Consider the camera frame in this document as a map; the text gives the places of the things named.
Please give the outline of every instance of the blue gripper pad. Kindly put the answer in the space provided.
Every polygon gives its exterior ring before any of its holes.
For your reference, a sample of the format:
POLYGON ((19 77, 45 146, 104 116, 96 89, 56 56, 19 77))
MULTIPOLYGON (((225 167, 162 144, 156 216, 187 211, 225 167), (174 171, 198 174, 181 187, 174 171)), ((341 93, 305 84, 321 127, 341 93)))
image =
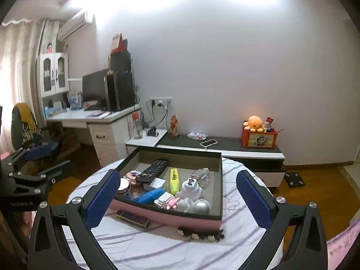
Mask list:
POLYGON ((100 224, 120 186, 120 174, 110 169, 98 185, 92 186, 84 196, 82 213, 85 226, 90 230, 100 224))
POLYGON ((276 214, 273 197, 269 191, 265 187, 260 186, 248 171, 240 171, 238 173, 236 176, 236 187, 257 225, 269 229, 276 214))

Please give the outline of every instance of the orange plush toy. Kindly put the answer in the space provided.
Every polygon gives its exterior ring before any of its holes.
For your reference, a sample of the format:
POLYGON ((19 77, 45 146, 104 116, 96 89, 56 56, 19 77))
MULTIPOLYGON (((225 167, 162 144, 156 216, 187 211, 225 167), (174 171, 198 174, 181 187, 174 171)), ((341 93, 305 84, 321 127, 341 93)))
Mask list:
POLYGON ((262 119, 255 115, 252 115, 243 125, 245 130, 250 130, 251 132, 264 132, 265 130, 262 119))

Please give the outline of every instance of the black remote control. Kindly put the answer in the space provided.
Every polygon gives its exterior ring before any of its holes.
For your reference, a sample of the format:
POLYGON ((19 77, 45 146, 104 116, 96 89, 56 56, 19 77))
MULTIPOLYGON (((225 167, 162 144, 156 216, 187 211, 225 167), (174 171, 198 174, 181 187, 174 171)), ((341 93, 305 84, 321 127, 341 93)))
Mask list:
POLYGON ((158 175, 160 175, 166 168, 169 160, 158 159, 153 162, 147 169, 136 177, 136 181, 139 183, 147 184, 153 181, 158 175))

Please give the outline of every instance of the yellow cloth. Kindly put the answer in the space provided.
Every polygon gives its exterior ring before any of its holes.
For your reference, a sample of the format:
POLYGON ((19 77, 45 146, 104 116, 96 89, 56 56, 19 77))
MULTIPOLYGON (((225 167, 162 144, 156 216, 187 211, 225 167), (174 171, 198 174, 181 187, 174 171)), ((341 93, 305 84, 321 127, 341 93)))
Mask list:
POLYGON ((23 123, 27 123, 31 133, 35 132, 36 124, 32 119, 30 109, 27 103, 17 103, 15 106, 19 109, 21 121, 23 123))

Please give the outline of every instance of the glass cabinet panel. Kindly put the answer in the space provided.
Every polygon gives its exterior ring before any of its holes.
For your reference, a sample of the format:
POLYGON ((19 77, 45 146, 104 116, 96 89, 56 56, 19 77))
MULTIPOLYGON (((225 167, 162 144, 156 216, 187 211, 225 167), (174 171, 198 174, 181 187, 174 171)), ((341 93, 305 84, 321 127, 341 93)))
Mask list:
POLYGON ((63 57, 58 58, 58 68, 57 68, 56 79, 59 80, 59 87, 65 87, 65 59, 63 57))
POLYGON ((44 60, 44 91, 51 91, 51 60, 44 60))

